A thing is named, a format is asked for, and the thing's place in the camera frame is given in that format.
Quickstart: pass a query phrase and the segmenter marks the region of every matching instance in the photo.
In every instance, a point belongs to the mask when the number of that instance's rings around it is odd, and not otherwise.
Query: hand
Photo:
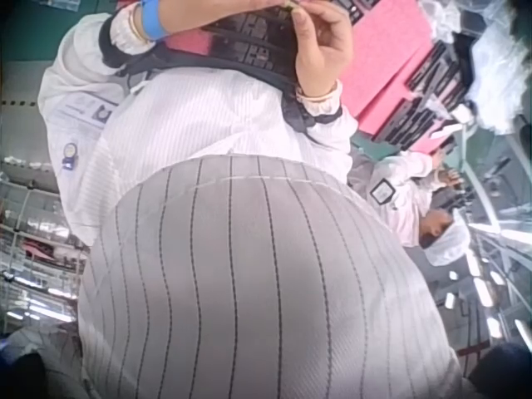
[[[326,96],[352,60],[349,15],[330,2],[304,0],[292,10],[292,18],[298,38],[299,85],[307,97]]]
[[[441,149],[436,150],[436,152],[432,154],[432,169],[440,169],[440,166],[443,164],[443,160],[445,158],[446,154]]]
[[[441,183],[447,185],[447,187],[454,187],[455,185],[461,185],[464,180],[461,178],[460,173],[456,170],[441,170],[438,172],[438,180]]]
[[[284,0],[160,0],[159,19],[169,35],[208,25],[241,12],[275,7]],[[143,34],[141,7],[135,12],[135,27]]]

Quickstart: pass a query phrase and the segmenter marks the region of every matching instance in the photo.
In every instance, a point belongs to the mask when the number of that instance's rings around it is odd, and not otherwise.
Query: worker
[[[434,266],[451,264],[466,254],[471,238],[460,212],[431,209],[435,191],[463,183],[457,171],[441,168],[442,151],[402,151],[379,162],[356,148],[351,154],[351,187],[367,199],[404,247],[421,247]]]
[[[156,172],[107,215],[77,315],[11,338],[41,353],[51,397],[478,397],[395,234],[301,162]]]
[[[125,83],[115,77],[117,62],[155,45],[146,31],[170,35],[283,3],[134,3],[112,17],[84,17],[66,34],[42,79],[38,105],[65,216],[85,244],[94,243],[101,223],[127,191],[189,158],[278,156],[317,166],[346,183],[357,122],[340,108],[338,78],[352,60],[353,43],[349,16],[339,6],[304,2],[293,11],[298,99],[312,116],[328,116],[326,123],[308,128],[308,137],[285,122],[281,91],[238,71],[170,69],[136,94],[126,94]],[[322,21],[319,40],[313,18]]]
[[[82,350],[32,346],[56,397],[475,397],[423,277],[346,185],[344,11],[292,12],[299,100],[337,116],[311,139],[284,123],[279,91],[239,72],[175,69],[124,96],[103,61],[148,51],[158,24],[170,34],[280,3],[133,4],[63,40],[39,106],[91,262],[70,332]]]

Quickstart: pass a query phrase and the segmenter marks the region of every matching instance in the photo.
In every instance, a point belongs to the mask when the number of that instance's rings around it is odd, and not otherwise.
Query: ceiling light
[[[500,233],[500,229],[498,227],[492,226],[491,224],[469,223],[469,227],[479,230],[479,231],[484,231],[486,233],[492,233],[492,234]]]
[[[456,296],[453,293],[447,293],[445,307],[452,310],[455,308]]]
[[[487,318],[488,329],[490,330],[490,335],[493,338],[502,338],[502,331],[500,330],[499,320],[496,318]]]
[[[37,305],[37,306],[41,306],[43,308],[47,308],[48,306],[45,304],[45,303],[42,303],[42,302],[39,302],[39,301],[36,301],[35,299],[28,299],[27,300],[29,303],[33,303],[34,305]]]
[[[30,318],[32,318],[33,320],[41,320],[41,318],[39,318],[36,314],[31,314],[29,312],[25,312],[24,313],[24,316],[29,316]]]
[[[16,313],[13,313],[13,312],[7,312],[6,314],[8,316],[11,316],[12,318],[16,318],[16,320],[23,320],[24,319],[24,316],[21,316],[20,314],[16,314]]]
[[[42,285],[35,284],[33,281],[26,280],[25,278],[22,278],[22,277],[15,277],[15,281],[18,283],[27,285],[29,287],[42,288]]]
[[[61,320],[62,322],[70,323],[74,321],[74,318],[71,318],[70,316],[67,316],[66,314],[53,312],[52,310],[39,308],[38,306],[32,305],[30,306],[30,310],[32,310],[33,312],[44,314],[45,316],[48,316],[49,318],[55,318],[57,320]]]
[[[517,230],[502,230],[500,235],[507,239],[513,239],[514,241],[519,241],[524,244],[532,244],[532,233],[527,233],[526,231],[517,231]]]
[[[522,320],[515,320],[515,326],[519,330],[519,334],[521,334],[526,346],[532,352],[532,332],[530,332],[529,326]]]
[[[58,295],[58,296],[64,297],[64,298],[69,298],[69,299],[76,299],[77,298],[76,295],[72,295],[71,293],[64,293],[61,290],[56,289],[56,288],[49,288],[48,292],[51,293],[52,295]]]
[[[469,266],[469,273],[473,277],[480,277],[480,265],[479,260],[476,258],[475,253],[468,249],[465,252],[465,257],[467,258],[467,265]]]
[[[497,272],[491,271],[490,276],[497,285],[505,285],[506,281]]]
[[[476,292],[479,294],[480,303],[485,308],[493,307],[493,298],[491,297],[490,290],[487,284],[481,278],[474,278]]]

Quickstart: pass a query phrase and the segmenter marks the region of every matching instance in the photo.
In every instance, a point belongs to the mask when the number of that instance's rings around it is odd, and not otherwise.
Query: metal rack
[[[88,250],[59,195],[0,182],[0,330],[76,320]]]
[[[522,168],[524,172],[523,185],[528,185],[529,191],[532,187],[530,175],[530,160],[525,156],[522,147],[517,143],[514,136],[505,137],[509,149],[513,153],[514,162]],[[465,158],[466,140],[462,141],[461,168],[465,177],[475,192],[476,204],[479,204],[484,212],[484,218],[475,220],[473,211],[473,201],[467,200],[466,218],[468,223],[475,227],[471,228],[473,236],[473,249],[480,265],[480,279],[486,281],[490,295],[494,300],[494,306],[484,307],[486,320],[493,318],[499,322],[500,336],[492,332],[490,340],[493,343],[501,341],[524,342],[532,351],[532,333],[530,332],[530,321],[532,320],[532,231],[517,231],[519,234],[529,234],[531,240],[520,242],[507,234],[509,225],[532,226],[532,213],[530,212],[530,202],[528,204],[514,204],[512,212],[515,218],[507,219],[506,215],[498,214],[492,198],[489,196],[485,184],[477,174],[477,171],[468,163]],[[502,277],[501,280],[494,278],[494,274]]]

